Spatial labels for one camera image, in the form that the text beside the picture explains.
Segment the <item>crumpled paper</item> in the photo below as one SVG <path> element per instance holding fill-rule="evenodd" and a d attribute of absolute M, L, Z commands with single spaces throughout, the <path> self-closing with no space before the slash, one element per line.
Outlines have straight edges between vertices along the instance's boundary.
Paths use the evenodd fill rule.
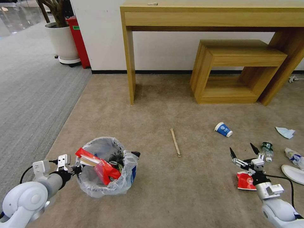
<path fill-rule="evenodd" d="M 279 128 L 279 127 L 275 127 L 276 130 L 285 138 L 287 139 L 291 139 L 293 137 L 293 133 L 295 133 L 295 130 L 289 130 L 287 128 Z"/>

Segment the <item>plastic bottle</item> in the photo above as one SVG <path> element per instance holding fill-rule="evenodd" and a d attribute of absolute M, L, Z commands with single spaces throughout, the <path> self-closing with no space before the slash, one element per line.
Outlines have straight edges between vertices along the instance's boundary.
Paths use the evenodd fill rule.
<path fill-rule="evenodd" d="M 289 148 L 285 149 L 285 155 L 290 161 L 292 161 L 293 164 L 297 165 L 301 170 L 304 170 L 304 157 Z"/>
<path fill-rule="evenodd" d="M 271 162 L 273 158 L 273 145 L 272 142 L 263 142 L 262 143 L 262 151 L 266 156 L 266 161 Z"/>

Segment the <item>gray carpet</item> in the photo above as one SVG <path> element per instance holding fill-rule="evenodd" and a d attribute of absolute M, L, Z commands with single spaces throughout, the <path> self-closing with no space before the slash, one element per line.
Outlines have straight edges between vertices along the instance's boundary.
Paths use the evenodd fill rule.
<path fill-rule="evenodd" d="M 44 24 L 0 41 L 1 203 L 23 171 L 45 158 L 91 75 L 54 58 Z"/>

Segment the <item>carpet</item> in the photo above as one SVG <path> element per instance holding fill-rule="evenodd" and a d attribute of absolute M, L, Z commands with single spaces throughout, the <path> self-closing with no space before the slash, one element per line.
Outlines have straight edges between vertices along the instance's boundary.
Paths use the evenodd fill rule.
<path fill-rule="evenodd" d="M 1 204 L 23 171 L 45 158 L 91 76 L 54 55 L 44 22 L 0 41 Z"/>
<path fill-rule="evenodd" d="M 134 105 L 129 104 L 126 75 L 93 75 L 49 154 L 74 153 L 100 136 L 116 137 L 126 149 L 141 152 L 135 181 L 125 195 L 95 199 L 82 192 L 74 177 L 57 194 L 56 203 L 30 228 L 53 227 L 273 227 L 261 212 L 257 193 L 237 189 L 241 171 L 230 157 L 255 157 L 250 143 L 272 141 L 274 160 L 268 174 L 281 175 L 289 147 L 304 155 L 304 82 L 285 84 L 269 106 L 255 104 L 198 105 L 188 75 L 137 75 Z M 223 121 L 229 138 L 214 132 Z M 275 126 L 294 129 L 285 139 Z M 174 129 L 182 157 L 170 133 Z M 290 185 L 271 178 L 285 189 Z M 304 214 L 303 186 L 294 184 L 295 207 Z"/>

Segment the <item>black baseboard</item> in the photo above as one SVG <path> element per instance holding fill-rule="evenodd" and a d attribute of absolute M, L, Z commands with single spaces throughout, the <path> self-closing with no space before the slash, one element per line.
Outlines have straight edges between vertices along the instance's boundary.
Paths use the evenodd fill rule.
<path fill-rule="evenodd" d="M 241 70 L 212 70 L 210 74 L 240 74 Z M 126 74 L 126 70 L 92 70 L 92 74 Z M 192 70 L 136 70 L 137 74 L 192 74 Z M 295 70 L 293 74 L 304 74 L 304 70 Z"/>

